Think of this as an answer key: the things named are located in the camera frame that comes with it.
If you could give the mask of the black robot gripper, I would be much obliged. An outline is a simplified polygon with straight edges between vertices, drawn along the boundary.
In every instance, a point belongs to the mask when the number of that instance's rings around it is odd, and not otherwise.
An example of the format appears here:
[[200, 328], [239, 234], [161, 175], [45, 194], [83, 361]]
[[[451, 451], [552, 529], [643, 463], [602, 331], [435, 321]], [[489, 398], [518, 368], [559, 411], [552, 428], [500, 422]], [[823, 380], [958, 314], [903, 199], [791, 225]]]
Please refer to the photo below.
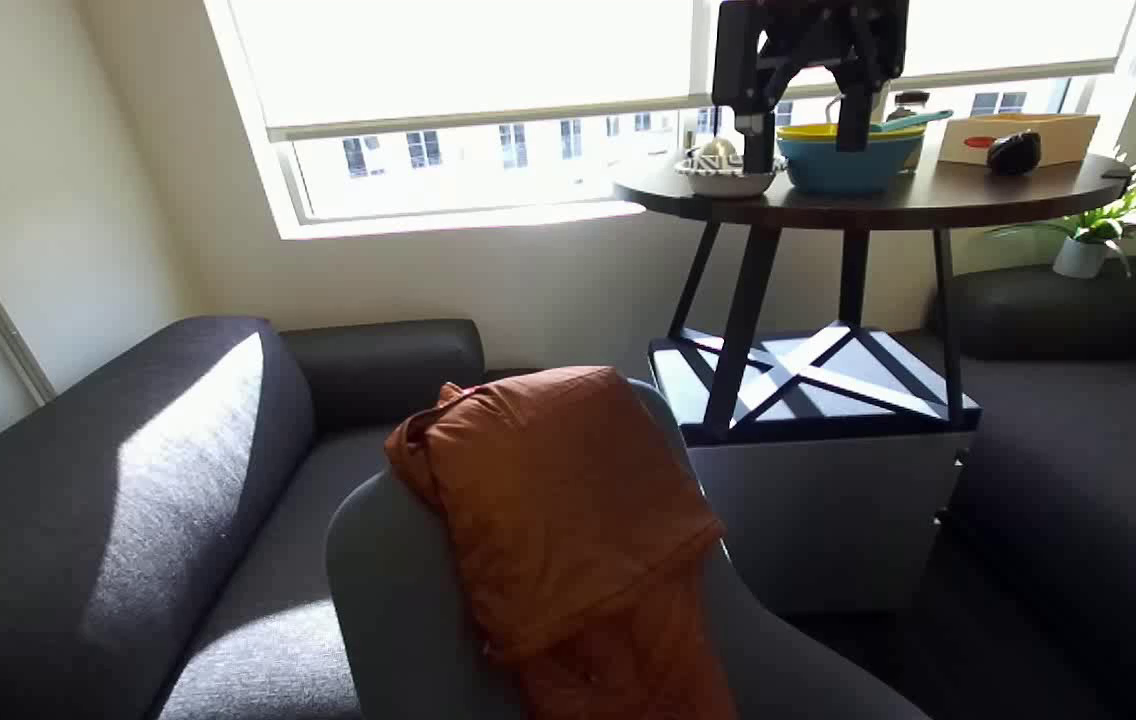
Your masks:
[[[712, 100], [768, 109], [804, 66], [823, 66], [839, 97], [835, 147], [863, 153], [875, 90], [903, 71], [909, 0], [720, 0]], [[744, 167], [776, 156], [773, 111], [738, 111]]]

